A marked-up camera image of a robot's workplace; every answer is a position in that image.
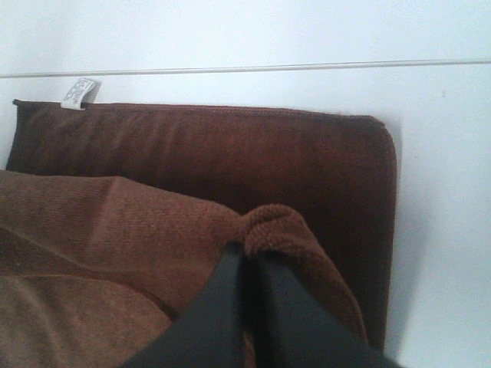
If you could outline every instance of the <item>white surface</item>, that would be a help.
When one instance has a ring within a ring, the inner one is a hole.
[[[491,2],[43,3],[2,3],[0,73],[491,56]],[[491,366],[491,65],[95,79],[96,103],[383,120],[400,169],[387,353],[411,368]],[[0,167],[12,99],[60,101],[76,80],[0,80]]]
[[[491,57],[489,0],[17,0],[0,17],[0,73]]]

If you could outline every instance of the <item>care label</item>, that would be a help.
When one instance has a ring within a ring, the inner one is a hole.
[[[95,80],[80,78],[61,101],[61,107],[64,109],[85,110],[82,108],[82,100],[96,84]]]

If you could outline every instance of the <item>white label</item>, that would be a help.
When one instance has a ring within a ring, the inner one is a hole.
[[[94,80],[87,78],[77,80],[77,83],[70,88],[61,101],[61,107],[64,109],[85,110],[82,109],[82,100],[95,87],[96,83]]]

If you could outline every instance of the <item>brown fabric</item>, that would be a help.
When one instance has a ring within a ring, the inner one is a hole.
[[[268,203],[300,212],[382,348],[395,200],[382,123],[283,109],[15,103],[10,170],[125,176],[241,214]]]
[[[32,314],[20,308],[24,301],[6,301],[3,309],[16,311],[13,316],[16,321],[11,320],[8,325],[10,334],[19,329],[20,336],[29,335],[41,323],[47,329],[44,336],[38,338],[35,333],[32,337],[34,356],[29,355],[28,348],[20,352],[12,348],[18,337],[2,336],[0,347],[21,357],[9,358],[7,363],[11,366],[24,361],[39,363],[36,359],[67,366],[67,361],[77,359],[80,354],[86,354],[84,362],[97,362],[100,358],[97,365],[105,365],[118,357],[128,357],[132,348],[136,353],[145,341],[143,335],[133,346],[120,345],[114,340],[117,337],[110,336],[111,323],[119,321],[121,338],[123,322],[137,318],[140,310],[132,307],[142,303],[141,299],[128,298],[127,315],[123,312],[120,317],[110,310],[107,322],[92,321],[82,327],[91,315],[98,315],[104,309],[97,300],[108,297],[107,292],[94,293],[95,300],[92,300],[90,293],[78,294],[83,286],[73,282],[64,284],[60,276],[110,281],[113,288],[122,285],[125,289],[119,292],[137,292],[165,314],[178,316],[206,283],[223,246],[233,240],[244,244],[249,257],[260,251],[286,254],[295,273],[319,302],[346,327],[365,337],[353,294],[303,218],[285,205],[264,205],[241,216],[214,202],[120,177],[33,176],[0,171],[0,229],[0,280],[11,286],[12,282],[26,279],[29,282],[33,278],[31,290],[21,294],[27,299],[33,299],[29,293],[36,294],[35,304],[41,305],[35,311],[39,320],[33,323]],[[105,303],[112,307],[126,303],[111,298]],[[60,303],[61,309],[54,306],[57,313],[53,308],[46,312],[42,307],[43,304],[53,307],[50,301]],[[86,313],[85,318],[77,315],[80,311]],[[4,318],[11,317],[12,313],[7,313]],[[165,316],[158,320],[154,311],[146,322],[153,319],[159,323],[150,328],[147,341],[168,322]],[[134,323],[143,322],[137,319]],[[66,329],[62,336],[50,333],[64,326],[74,328]],[[81,334],[83,328],[90,333]],[[92,337],[109,339],[106,342],[111,350],[109,356],[103,356],[100,348],[93,348]]]

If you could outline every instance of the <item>horizontal line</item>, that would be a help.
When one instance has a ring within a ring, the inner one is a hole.
[[[367,61],[357,63],[326,64],[290,64],[263,65],[256,67],[197,67],[174,69],[134,69],[120,71],[53,71],[46,73],[7,73],[0,74],[5,78],[40,78],[40,77],[90,77],[104,75],[152,75],[152,74],[206,74],[206,73],[251,73],[260,71],[316,71],[327,69],[363,69],[371,67],[425,67],[434,65],[477,65],[491,64],[486,59],[446,59],[446,60],[406,60],[406,61]]]

